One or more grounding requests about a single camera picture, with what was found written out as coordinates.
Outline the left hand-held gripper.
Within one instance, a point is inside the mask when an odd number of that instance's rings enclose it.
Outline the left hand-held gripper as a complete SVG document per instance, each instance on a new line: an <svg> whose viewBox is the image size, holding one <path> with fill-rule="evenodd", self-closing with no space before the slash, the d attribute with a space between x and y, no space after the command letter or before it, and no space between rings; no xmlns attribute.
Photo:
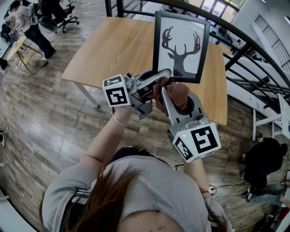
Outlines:
<svg viewBox="0 0 290 232"><path fill-rule="evenodd" d="M146 100L141 96L139 89L151 89L161 78L170 78L171 74L170 69L163 69L156 73L146 70L136 77L131 73L126 73L103 80L102 89L108 106L111 108L131 106L142 120L153 111L153 106L151 100Z"/></svg>

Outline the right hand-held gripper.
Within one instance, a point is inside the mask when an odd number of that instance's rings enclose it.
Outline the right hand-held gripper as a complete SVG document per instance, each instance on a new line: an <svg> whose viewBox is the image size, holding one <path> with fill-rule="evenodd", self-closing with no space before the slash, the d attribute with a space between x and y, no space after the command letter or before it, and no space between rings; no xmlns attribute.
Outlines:
<svg viewBox="0 0 290 232"><path fill-rule="evenodd" d="M188 93L188 114L191 118L185 119L167 94L165 87L161 89L161 98L164 111L172 125L169 128L170 140L185 162L202 159L221 148L217 126L211 123L197 95Z"/></svg>

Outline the brown cloth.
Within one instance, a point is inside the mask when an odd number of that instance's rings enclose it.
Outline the brown cloth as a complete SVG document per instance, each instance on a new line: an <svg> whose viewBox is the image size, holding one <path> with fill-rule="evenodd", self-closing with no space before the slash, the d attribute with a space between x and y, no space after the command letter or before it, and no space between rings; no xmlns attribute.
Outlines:
<svg viewBox="0 0 290 232"><path fill-rule="evenodd" d="M189 88L181 82L176 82L172 77L162 77L159 79L157 84L153 86L153 98L155 99L156 107L162 112L165 112L161 97L162 87L166 89L167 94L173 101L174 105L181 112L186 112Z"/></svg>

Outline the black framed deer picture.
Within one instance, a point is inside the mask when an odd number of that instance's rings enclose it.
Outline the black framed deer picture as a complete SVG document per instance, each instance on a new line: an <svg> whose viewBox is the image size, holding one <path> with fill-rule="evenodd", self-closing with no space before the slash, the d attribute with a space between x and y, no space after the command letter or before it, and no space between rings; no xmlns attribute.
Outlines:
<svg viewBox="0 0 290 232"><path fill-rule="evenodd" d="M188 15L157 11L153 72L165 69L178 82L200 83L209 42L210 23Z"/></svg>

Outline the person's right forearm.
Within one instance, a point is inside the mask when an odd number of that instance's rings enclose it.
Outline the person's right forearm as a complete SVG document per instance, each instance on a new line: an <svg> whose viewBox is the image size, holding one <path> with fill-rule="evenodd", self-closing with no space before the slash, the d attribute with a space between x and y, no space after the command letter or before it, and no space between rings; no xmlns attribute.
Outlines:
<svg viewBox="0 0 290 232"><path fill-rule="evenodd" d="M184 173L190 176L198 185L201 193L209 193L209 180L203 165L202 159L196 159L189 163L184 163Z"/></svg>

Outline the person's left forearm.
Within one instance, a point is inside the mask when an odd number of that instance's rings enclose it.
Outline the person's left forearm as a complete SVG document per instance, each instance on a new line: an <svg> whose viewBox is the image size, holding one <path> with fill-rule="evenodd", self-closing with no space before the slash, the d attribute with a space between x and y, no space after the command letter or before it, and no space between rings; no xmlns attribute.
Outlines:
<svg viewBox="0 0 290 232"><path fill-rule="evenodd" d="M105 168L111 161L134 109L121 106L106 123L98 135L89 145L85 155L81 156L79 164L92 170Z"/></svg>

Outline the white staircase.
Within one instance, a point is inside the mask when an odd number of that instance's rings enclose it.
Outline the white staircase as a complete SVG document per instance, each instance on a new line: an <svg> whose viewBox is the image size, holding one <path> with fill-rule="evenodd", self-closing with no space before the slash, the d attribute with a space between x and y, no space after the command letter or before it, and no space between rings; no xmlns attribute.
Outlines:
<svg viewBox="0 0 290 232"><path fill-rule="evenodd" d="M290 87L269 64L241 57L226 71L227 93L266 117L280 113L276 94L290 94Z"/></svg>

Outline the white table leg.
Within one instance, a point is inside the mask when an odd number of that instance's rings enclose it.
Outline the white table leg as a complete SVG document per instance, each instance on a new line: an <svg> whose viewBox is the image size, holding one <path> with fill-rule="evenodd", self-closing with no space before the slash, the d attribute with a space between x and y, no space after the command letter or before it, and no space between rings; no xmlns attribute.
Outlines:
<svg viewBox="0 0 290 232"><path fill-rule="evenodd" d="M99 103L95 100L95 98L89 93L89 91L84 87L84 85L73 82L76 87L85 95L85 97L94 105L96 109L100 107Z"/></svg>

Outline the person's black trousers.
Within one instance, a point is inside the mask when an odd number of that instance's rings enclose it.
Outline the person's black trousers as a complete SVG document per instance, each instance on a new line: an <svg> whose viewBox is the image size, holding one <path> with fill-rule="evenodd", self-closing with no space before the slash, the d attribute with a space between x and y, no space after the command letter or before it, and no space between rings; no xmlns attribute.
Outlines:
<svg viewBox="0 0 290 232"><path fill-rule="evenodd" d="M153 155L151 155L147 150L145 149L136 149L135 147L122 147L120 148L118 151L115 152L115 154L113 155L112 159L111 159L111 163L119 160L121 158L125 158L127 156L149 156L149 157L154 157Z"/></svg>

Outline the wooden table with white legs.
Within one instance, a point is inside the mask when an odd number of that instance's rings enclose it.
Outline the wooden table with white legs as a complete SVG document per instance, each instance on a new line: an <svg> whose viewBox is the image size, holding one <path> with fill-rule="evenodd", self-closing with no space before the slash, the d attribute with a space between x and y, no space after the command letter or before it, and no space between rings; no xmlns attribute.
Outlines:
<svg viewBox="0 0 290 232"><path fill-rule="evenodd" d="M228 22L223 19L213 16L206 11L186 3L183 0L130 0L126 5L124 5L124 0L104 0L106 6L106 14L108 17L113 16L113 9L117 10L116 16L119 18L127 18L129 15L144 15L149 17L154 17L154 13L149 13L143 11L144 2L152 2L163 4L170 8L177 7L178 9L185 10L186 15L195 14L196 16L203 16L207 21L211 20L214 23L217 23L219 26L227 29L229 32L238 36L242 39L243 45L238 47L229 42L228 39L225 39L214 33L210 33L210 37L217 39L219 42L223 42L232 49L233 55L224 54L224 57L228 59L228 62L225 64L225 69L232 74L240 77L241 80L236 80L231 77L227 77L227 80L238 85L244 90L248 91L251 94L254 94L255 91L259 91L261 95L255 95L259 100L264 103L264 108L271 108L275 112L279 112L278 101L270 96L270 93L274 95L281 94L282 98L290 106L290 81L286 79L286 75L283 73L282 69L278 67L278 64L265 52L262 48L254 42L249 36L243 33L241 30L230 25ZM271 67L274 68L277 75L270 74L263 66L262 63L254 60L250 57L249 52L254 51L258 52L262 58L264 58ZM252 64L254 64L259 70L262 71L273 83L270 85L258 77L257 73L252 71L248 66L241 63L241 58L246 58Z"/></svg>

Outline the white metal stand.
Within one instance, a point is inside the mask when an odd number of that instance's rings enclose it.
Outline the white metal stand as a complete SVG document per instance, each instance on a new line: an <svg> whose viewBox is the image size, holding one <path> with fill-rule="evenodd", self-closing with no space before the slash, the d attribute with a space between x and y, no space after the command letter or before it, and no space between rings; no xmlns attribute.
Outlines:
<svg viewBox="0 0 290 232"><path fill-rule="evenodd" d="M280 114L276 116L270 116L268 118L257 121L256 120L256 110L253 109L253 133L252 133L252 141L256 140L256 128L261 125L265 125L268 123L272 123L272 131L271 136L274 138L277 135L283 135L287 139L290 140L290 106L283 98L281 94L277 94L280 104ZM281 130L275 131L274 122L281 122Z"/></svg>

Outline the person's grey knit top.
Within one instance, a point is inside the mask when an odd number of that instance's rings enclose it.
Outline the person's grey knit top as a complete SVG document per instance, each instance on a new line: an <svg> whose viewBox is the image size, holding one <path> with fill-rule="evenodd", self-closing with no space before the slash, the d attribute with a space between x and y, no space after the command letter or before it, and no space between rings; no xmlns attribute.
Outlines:
<svg viewBox="0 0 290 232"><path fill-rule="evenodd" d="M160 211L175 220L184 232L211 232L208 211L224 221L227 232L232 225L222 206L212 198L203 198L196 182L153 157L132 156L111 164L120 176L128 167L139 171L129 185L122 217L139 211ZM66 204L79 189L89 190L96 176L79 164L62 171L49 185L43 201L43 222L48 232L59 232Z"/></svg>

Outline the black bag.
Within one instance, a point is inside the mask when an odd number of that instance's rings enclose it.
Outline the black bag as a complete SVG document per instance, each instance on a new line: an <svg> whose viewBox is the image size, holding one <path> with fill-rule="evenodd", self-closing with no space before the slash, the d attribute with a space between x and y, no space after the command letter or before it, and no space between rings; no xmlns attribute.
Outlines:
<svg viewBox="0 0 290 232"><path fill-rule="evenodd" d="M276 139L265 137L242 156L246 165L243 178L251 185L251 189L264 189L267 175L278 171L283 157L288 151L286 143L280 144Z"/></svg>

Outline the small black device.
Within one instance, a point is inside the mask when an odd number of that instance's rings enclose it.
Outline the small black device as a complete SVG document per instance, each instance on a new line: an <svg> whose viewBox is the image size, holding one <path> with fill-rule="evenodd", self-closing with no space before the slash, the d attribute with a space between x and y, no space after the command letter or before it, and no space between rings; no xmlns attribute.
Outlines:
<svg viewBox="0 0 290 232"><path fill-rule="evenodd" d="M245 198L247 202L250 202L252 198L251 188L244 188L243 192L238 195Z"/></svg>

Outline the black office chair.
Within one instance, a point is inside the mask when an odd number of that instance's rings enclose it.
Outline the black office chair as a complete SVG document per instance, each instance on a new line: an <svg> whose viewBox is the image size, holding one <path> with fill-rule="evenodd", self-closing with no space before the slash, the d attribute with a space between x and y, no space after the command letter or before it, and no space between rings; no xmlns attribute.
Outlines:
<svg viewBox="0 0 290 232"><path fill-rule="evenodd" d="M75 8L72 2L67 4L67 8L60 5L60 0L38 0L38 3L42 15L55 22L58 28L62 28L63 34L66 33L67 24L76 23L79 25L77 17L72 15Z"/></svg>

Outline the grey shell chair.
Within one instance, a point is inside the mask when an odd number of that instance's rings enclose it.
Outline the grey shell chair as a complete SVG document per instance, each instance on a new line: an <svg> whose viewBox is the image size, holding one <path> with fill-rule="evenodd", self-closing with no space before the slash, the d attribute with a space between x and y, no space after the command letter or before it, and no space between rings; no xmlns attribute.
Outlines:
<svg viewBox="0 0 290 232"><path fill-rule="evenodd" d="M57 33L58 25L48 17L43 16L39 19L39 25L49 33Z"/></svg>

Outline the round yellow table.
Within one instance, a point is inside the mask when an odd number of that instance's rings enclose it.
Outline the round yellow table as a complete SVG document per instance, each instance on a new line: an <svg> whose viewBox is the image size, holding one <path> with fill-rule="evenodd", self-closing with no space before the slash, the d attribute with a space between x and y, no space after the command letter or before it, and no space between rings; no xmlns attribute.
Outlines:
<svg viewBox="0 0 290 232"><path fill-rule="evenodd" d="M35 53L38 53L42 56L42 54L32 48L31 46L27 45L25 43L26 41L26 37L23 36L21 38L19 38L16 42L14 42L14 44L12 45L11 50L9 51L8 55L7 55L7 60L11 60L14 56L16 56L19 59L19 64L24 66L26 68L26 70L28 71L29 75L33 75L30 71L30 69L28 68L27 64L29 64L31 58L33 57L33 55ZM26 54L26 56L22 55L22 53L20 52L21 47L27 48L29 50L29 52Z"/></svg>

